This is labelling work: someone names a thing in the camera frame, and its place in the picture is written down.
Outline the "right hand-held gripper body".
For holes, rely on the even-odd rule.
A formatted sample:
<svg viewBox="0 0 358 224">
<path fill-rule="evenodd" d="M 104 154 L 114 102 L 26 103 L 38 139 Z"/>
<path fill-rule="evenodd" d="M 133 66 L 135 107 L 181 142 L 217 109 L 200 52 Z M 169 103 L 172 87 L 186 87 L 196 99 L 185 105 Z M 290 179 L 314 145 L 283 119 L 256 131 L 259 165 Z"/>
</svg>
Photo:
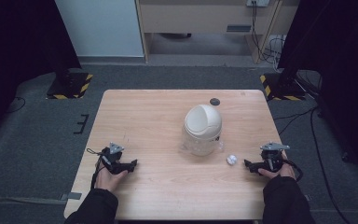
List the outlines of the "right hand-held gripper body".
<svg viewBox="0 0 358 224">
<path fill-rule="evenodd" d="M 261 146 L 261 157 L 266 164 L 265 169 L 273 173 L 278 172 L 282 168 L 283 157 L 282 152 L 290 147 L 274 142 L 270 142 Z"/>
</svg>

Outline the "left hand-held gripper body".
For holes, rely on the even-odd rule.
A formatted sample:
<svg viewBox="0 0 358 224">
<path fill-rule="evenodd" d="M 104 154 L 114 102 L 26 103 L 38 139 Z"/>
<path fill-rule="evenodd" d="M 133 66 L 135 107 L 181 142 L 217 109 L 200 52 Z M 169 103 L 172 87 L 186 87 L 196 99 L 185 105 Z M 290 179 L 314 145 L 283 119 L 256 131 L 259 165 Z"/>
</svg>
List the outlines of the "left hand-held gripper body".
<svg viewBox="0 0 358 224">
<path fill-rule="evenodd" d="M 122 165 L 122 163 L 119 161 L 122 155 L 122 150 L 124 147 L 121 147 L 113 142 L 109 144 L 108 147 L 104 148 L 102 151 L 102 163 L 105 166 L 105 168 L 111 173 L 115 174 L 115 168 L 118 168 Z"/>
</svg>

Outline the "person's right hand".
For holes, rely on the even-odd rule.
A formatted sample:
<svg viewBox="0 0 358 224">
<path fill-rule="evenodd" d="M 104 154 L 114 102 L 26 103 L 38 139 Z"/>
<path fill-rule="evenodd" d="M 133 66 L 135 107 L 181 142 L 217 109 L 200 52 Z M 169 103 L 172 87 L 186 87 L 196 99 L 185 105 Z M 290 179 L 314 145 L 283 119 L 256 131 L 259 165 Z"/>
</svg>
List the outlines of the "person's right hand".
<svg viewBox="0 0 358 224">
<path fill-rule="evenodd" d="M 270 172 L 270 171 L 262 169 L 262 168 L 258 169 L 258 173 L 260 173 L 262 176 L 265 176 L 269 179 L 272 179 L 278 175 L 282 176 L 282 177 L 291 177 L 293 179 L 296 179 L 295 171 L 293 170 L 292 166 L 287 163 L 284 163 L 282 165 L 282 168 L 276 173 Z"/>
</svg>

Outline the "person's left hand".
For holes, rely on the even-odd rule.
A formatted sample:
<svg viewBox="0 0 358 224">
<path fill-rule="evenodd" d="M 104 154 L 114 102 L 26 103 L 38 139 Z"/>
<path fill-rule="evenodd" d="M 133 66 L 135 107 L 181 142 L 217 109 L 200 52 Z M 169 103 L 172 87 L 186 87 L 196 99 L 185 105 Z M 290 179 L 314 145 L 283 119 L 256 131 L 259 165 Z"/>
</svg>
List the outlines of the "person's left hand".
<svg viewBox="0 0 358 224">
<path fill-rule="evenodd" d="M 128 171 L 123 171 L 118 175 L 111 174 L 101 162 L 96 163 L 97 175 L 94 187 L 96 189 L 106 189 L 115 192 L 121 180 L 125 178 Z"/>
</svg>

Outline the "clear plastic bin liner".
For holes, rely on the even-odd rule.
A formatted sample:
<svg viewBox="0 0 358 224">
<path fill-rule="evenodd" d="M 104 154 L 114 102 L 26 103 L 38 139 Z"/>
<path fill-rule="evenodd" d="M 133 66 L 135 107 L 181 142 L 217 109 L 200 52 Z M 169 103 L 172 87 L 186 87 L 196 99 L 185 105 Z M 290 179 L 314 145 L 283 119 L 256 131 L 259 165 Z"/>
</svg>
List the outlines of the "clear plastic bin liner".
<svg viewBox="0 0 358 224">
<path fill-rule="evenodd" d="M 181 145 L 184 152 L 191 153 L 196 156 L 207 156 L 214 152 L 223 151 L 224 143 L 220 140 L 201 140 L 186 139 Z"/>
</svg>

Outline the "white swing-lid trash bin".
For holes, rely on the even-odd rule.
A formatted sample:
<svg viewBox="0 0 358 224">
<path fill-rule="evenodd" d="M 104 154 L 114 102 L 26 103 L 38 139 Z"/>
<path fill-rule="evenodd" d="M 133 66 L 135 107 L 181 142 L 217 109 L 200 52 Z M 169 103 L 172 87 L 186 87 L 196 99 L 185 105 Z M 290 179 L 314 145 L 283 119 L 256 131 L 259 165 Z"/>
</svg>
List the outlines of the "white swing-lid trash bin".
<svg viewBox="0 0 358 224">
<path fill-rule="evenodd" d="M 186 114 L 183 127 L 183 142 L 194 138 L 201 140 L 220 140 L 222 117 L 211 105 L 196 105 Z"/>
</svg>

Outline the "black stand base striped edge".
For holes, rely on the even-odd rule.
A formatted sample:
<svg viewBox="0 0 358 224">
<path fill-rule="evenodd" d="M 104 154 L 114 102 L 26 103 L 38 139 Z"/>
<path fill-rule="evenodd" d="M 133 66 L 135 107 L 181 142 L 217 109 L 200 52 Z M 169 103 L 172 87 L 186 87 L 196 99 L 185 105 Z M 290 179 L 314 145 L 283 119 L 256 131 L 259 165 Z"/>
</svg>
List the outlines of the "black stand base striped edge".
<svg viewBox="0 0 358 224">
<path fill-rule="evenodd" d="M 82 98 L 89 87 L 92 74 L 71 73 L 68 83 L 54 79 L 47 92 L 48 99 L 78 99 Z"/>
<path fill-rule="evenodd" d="M 260 77 L 267 100 L 298 101 L 305 99 L 305 91 L 295 79 L 282 77 L 279 73 L 266 73 Z"/>
</svg>

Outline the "black curtain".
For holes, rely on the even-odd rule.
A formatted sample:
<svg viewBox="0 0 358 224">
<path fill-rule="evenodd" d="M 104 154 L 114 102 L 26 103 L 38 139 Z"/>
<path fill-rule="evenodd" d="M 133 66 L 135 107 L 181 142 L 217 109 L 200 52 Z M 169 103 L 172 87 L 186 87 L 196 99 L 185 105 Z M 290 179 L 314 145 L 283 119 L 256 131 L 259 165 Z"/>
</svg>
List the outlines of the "black curtain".
<svg viewBox="0 0 358 224">
<path fill-rule="evenodd" d="M 55 0 L 0 0 L 0 120 L 22 82 L 79 66 Z"/>
<path fill-rule="evenodd" d="M 358 0 L 299 0 L 279 66 L 322 76 L 323 109 L 340 143 L 358 160 Z"/>
</svg>

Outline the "white cabinet panel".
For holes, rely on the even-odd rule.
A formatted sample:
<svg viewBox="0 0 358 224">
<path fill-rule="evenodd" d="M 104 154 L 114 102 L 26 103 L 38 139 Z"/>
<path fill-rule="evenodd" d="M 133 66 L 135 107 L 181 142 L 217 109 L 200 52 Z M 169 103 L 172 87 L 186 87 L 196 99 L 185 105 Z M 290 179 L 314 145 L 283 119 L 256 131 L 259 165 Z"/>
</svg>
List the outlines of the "white cabinet panel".
<svg viewBox="0 0 358 224">
<path fill-rule="evenodd" d="M 143 57 L 135 0 L 55 0 L 80 57 Z"/>
</svg>

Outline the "light wooden desk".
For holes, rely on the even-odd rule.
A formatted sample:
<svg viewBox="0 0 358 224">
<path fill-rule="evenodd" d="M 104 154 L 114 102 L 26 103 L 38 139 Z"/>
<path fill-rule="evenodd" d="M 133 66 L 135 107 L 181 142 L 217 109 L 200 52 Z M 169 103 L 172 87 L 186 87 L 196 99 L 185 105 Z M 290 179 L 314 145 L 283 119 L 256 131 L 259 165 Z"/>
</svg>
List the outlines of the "light wooden desk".
<svg viewBox="0 0 358 224">
<path fill-rule="evenodd" d="M 269 0 L 247 7 L 247 0 L 135 0 L 145 55 L 153 34 L 235 34 L 248 41 L 260 63 L 269 38 L 286 35 L 300 0 Z"/>
</svg>

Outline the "grey power strip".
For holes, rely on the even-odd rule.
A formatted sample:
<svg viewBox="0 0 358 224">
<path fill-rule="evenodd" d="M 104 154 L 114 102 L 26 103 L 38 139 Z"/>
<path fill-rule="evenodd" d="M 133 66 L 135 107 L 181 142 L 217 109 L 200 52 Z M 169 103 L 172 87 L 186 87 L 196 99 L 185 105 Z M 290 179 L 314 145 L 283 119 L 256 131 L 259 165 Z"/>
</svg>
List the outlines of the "grey power strip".
<svg viewBox="0 0 358 224">
<path fill-rule="evenodd" d="M 269 5 L 269 0 L 247 0 L 247 7 L 267 7 Z"/>
</svg>

